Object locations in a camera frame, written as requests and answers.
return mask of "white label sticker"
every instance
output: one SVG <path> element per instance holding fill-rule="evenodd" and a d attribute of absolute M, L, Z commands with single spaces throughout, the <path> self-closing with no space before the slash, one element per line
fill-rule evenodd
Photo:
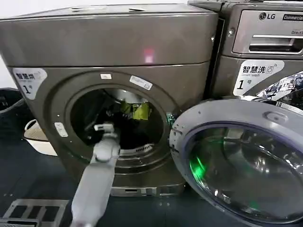
<path fill-rule="evenodd" d="M 143 87 L 146 90 L 150 90 L 152 88 L 152 83 L 140 78 L 140 77 L 136 77 L 136 76 L 131 76 L 131 78 L 129 79 L 129 82 L 138 85 L 140 87 Z"/>
<path fill-rule="evenodd" d="M 281 60 L 246 60 L 241 64 L 240 71 L 233 89 L 235 96 L 241 96 L 252 87 L 284 68 Z"/>
<path fill-rule="evenodd" d="M 101 79 L 112 79 L 112 75 L 109 73 L 101 73 Z"/>
<path fill-rule="evenodd" d="M 61 137 L 68 137 L 65 127 L 61 122 L 55 122 L 54 125 Z"/>
<path fill-rule="evenodd" d="M 46 79 L 47 73 L 40 68 L 13 68 L 13 74 L 28 99 L 35 99 L 36 93 Z"/>

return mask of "white wall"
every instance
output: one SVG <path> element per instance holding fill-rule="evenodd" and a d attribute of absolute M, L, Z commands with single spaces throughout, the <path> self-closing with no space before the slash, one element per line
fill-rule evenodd
<path fill-rule="evenodd" d="M 187 3 L 187 0 L 8 0 L 1 3 L 0 17 L 11 17 L 78 5 Z M 16 87 L 0 57 L 0 88 Z"/>

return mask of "open washer door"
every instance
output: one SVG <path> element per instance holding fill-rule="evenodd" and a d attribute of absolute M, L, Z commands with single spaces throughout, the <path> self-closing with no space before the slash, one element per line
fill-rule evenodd
<path fill-rule="evenodd" d="M 186 181 L 221 211 L 253 226 L 303 217 L 300 113 L 256 101 L 206 101 L 175 121 L 169 144 Z"/>

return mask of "front-load washer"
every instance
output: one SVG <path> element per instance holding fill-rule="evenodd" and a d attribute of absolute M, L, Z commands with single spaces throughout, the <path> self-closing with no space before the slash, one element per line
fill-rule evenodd
<path fill-rule="evenodd" d="M 302 4 L 195 1 L 219 13 L 204 101 L 170 133 L 191 187 L 251 226 L 303 218 Z"/>
<path fill-rule="evenodd" d="M 184 4 L 87 6 L 0 21 L 0 51 L 67 170 L 80 179 L 102 133 L 121 134 L 112 195 L 184 189 L 168 137 L 205 88 L 217 14 Z"/>
<path fill-rule="evenodd" d="M 205 97 L 255 96 L 303 71 L 301 2 L 194 0 L 189 4 L 219 14 Z M 283 88 L 272 99 L 278 100 L 289 89 Z"/>

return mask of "white basket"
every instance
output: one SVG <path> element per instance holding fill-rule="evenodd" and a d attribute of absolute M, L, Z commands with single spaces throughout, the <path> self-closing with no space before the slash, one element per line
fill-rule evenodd
<path fill-rule="evenodd" d="M 24 138 L 36 151 L 44 155 L 57 156 L 57 153 L 48 141 L 36 119 L 27 123 L 24 130 Z"/>

